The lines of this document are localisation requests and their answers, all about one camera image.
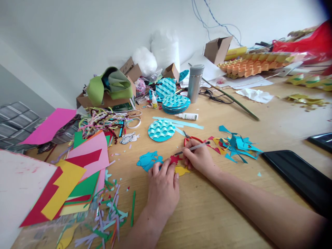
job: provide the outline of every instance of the orange egg carton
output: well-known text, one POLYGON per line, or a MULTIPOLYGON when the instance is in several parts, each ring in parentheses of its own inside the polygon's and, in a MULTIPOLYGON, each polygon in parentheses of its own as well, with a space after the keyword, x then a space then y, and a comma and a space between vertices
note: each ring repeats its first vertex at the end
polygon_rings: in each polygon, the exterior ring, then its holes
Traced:
POLYGON ((284 67, 289 65, 290 61, 290 53, 244 54, 240 59, 224 62, 218 67, 228 78, 236 79, 284 67))

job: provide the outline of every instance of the plastic bag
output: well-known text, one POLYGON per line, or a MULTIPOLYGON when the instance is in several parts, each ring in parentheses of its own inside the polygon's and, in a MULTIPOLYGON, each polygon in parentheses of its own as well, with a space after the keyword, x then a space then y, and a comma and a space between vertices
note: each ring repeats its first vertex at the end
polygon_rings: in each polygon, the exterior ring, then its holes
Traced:
POLYGON ((180 72, 179 41, 174 31, 156 31, 152 35, 151 51, 156 57, 158 69, 163 68, 162 73, 172 63, 180 72))
POLYGON ((143 77, 150 77, 157 70, 157 61, 153 53, 146 47, 140 47, 132 55, 134 64, 138 64, 143 77))
POLYGON ((328 21, 319 26, 314 33, 305 39, 295 42, 273 41, 273 52, 307 52, 314 56, 304 64, 328 61, 332 58, 332 33, 328 21))

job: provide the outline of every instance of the red paper star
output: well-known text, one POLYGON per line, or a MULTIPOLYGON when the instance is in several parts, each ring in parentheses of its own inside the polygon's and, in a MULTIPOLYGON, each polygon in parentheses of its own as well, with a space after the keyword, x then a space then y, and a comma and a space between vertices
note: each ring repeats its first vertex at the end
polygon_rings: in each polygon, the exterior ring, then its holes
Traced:
POLYGON ((177 162, 180 161, 180 160, 182 160, 182 158, 180 158, 180 155, 170 156, 170 163, 169 164, 172 164, 172 163, 177 164, 177 162))

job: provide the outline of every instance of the finger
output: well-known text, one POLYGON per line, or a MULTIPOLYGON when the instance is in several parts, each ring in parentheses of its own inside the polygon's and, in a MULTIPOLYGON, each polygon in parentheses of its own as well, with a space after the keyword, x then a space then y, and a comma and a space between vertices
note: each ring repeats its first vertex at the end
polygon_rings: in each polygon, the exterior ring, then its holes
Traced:
POLYGON ((173 178, 174 176, 174 172, 175 172, 175 162, 173 162, 169 167, 168 167, 168 170, 167 170, 167 177, 170 177, 170 178, 173 178))
POLYGON ((174 186, 174 190, 177 193, 180 193, 180 187, 179 187, 179 173, 176 173, 173 177, 173 186, 174 186))
POLYGON ((162 168, 160 169, 160 173, 161 173, 162 175, 164 175, 164 176, 166 175, 166 173, 167 173, 167 168, 168 168, 170 162, 171 162, 171 159, 170 159, 170 158, 167 158, 166 161, 164 161, 164 163, 163 163, 163 165, 162 165, 162 168))
POLYGON ((149 169, 149 171, 148 171, 148 174, 149 174, 149 180, 150 180, 150 179, 152 178, 152 176, 153 176, 152 169, 153 169, 153 168, 149 169))
POLYGON ((153 175, 156 176, 159 173, 159 167, 161 166, 161 162, 157 162, 153 165, 153 175))

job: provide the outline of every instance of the stack of paper circles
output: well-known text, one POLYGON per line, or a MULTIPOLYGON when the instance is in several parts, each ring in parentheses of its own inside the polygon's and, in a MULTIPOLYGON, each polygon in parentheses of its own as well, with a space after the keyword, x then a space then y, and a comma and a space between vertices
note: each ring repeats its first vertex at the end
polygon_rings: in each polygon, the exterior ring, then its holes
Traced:
POLYGON ((175 126, 167 120, 156 120, 150 124, 148 129, 149 137, 156 142, 164 142, 170 139, 175 133, 175 126))
POLYGON ((167 114, 179 114, 190 105, 190 99, 182 95, 168 95, 163 99, 163 110, 167 114))

